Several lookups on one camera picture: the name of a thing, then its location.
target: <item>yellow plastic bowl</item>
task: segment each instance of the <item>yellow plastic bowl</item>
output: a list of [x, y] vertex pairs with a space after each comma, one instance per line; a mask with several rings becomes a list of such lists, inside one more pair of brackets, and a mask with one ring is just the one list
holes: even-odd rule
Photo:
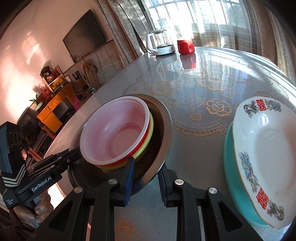
[[[139, 149], [132, 155], [133, 158], [135, 159], [135, 161], [137, 161], [137, 157], [141, 155], [141, 153], [145, 150], [145, 148], [147, 147], [147, 145], [149, 144], [149, 141], [151, 139], [152, 133], [153, 133], [153, 128], [154, 128], [154, 121], [153, 121], [153, 117], [152, 114], [149, 111], [149, 125], [148, 125], [148, 132], [146, 135], [145, 140], [143, 141], [142, 145], [139, 147]], [[102, 166], [102, 165], [95, 165], [98, 168], [101, 169], [105, 169], [105, 170], [114, 170], [114, 169], [118, 169], [118, 168], [122, 168], [126, 165], [126, 161], [119, 163], [118, 165], [112, 165], [112, 166]]]

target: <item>white porcelain plate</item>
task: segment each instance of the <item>white porcelain plate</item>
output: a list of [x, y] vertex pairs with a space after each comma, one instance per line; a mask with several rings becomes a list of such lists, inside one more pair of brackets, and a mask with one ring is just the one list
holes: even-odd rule
[[236, 163], [259, 217], [281, 229], [296, 215], [296, 114], [272, 98], [243, 101], [233, 121]]

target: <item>teal plate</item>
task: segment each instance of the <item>teal plate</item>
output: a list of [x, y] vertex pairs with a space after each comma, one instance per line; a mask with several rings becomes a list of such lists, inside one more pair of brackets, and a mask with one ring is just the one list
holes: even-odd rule
[[258, 227], [268, 227], [269, 225], [265, 223], [256, 213], [242, 184], [237, 170], [233, 142], [231, 123], [225, 136], [223, 149], [224, 172], [231, 198], [240, 214], [243, 215], [248, 223]]

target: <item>glass kettle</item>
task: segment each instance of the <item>glass kettle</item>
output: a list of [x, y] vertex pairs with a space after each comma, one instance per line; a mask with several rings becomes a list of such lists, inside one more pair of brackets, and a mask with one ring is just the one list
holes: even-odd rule
[[175, 47], [165, 28], [156, 28], [146, 35], [146, 48], [155, 55], [165, 55], [175, 52]]

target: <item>round table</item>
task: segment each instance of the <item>round table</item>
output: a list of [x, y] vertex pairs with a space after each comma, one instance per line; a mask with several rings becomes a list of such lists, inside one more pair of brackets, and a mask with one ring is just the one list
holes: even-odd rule
[[[216, 187], [230, 200], [223, 143], [237, 106], [253, 96], [274, 98], [294, 112], [296, 104], [296, 89], [288, 77], [262, 56], [213, 47], [196, 47], [187, 56], [145, 54], [75, 113], [46, 156], [69, 148], [80, 125], [98, 107], [134, 93], [156, 97], [171, 114], [173, 139], [167, 167], [193, 187]], [[72, 190], [67, 172], [58, 184], [66, 195]], [[266, 241], [279, 241], [288, 229], [253, 228]], [[157, 178], [132, 196], [127, 207], [115, 207], [117, 240], [176, 240], [176, 230], [177, 209], [163, 205]]]

